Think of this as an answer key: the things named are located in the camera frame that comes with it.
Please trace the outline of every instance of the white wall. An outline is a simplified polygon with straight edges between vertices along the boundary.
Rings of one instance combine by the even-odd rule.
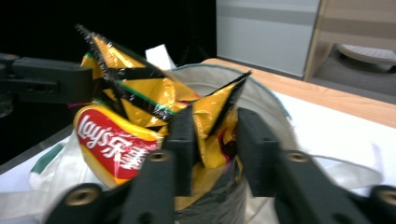
[[[217,0],[218,57],[302,77],[319,0]]]

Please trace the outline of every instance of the lay's logo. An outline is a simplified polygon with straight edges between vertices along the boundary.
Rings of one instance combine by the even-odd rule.
[[[80,109],[74,127],[85,162],[110,187],[135,177],[162,140],[99,105]]]

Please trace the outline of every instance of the black background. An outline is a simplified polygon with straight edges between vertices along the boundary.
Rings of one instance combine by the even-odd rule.
[[[176,65],[216,56],[216,1],[2,1],[0,52],[80,63],[89,50],[75,25],[142,56],[165,44]],[[200,46],[207,55],[196,51]],[[25,103],[0,119],[0,164],[71,123],[66,105]]]

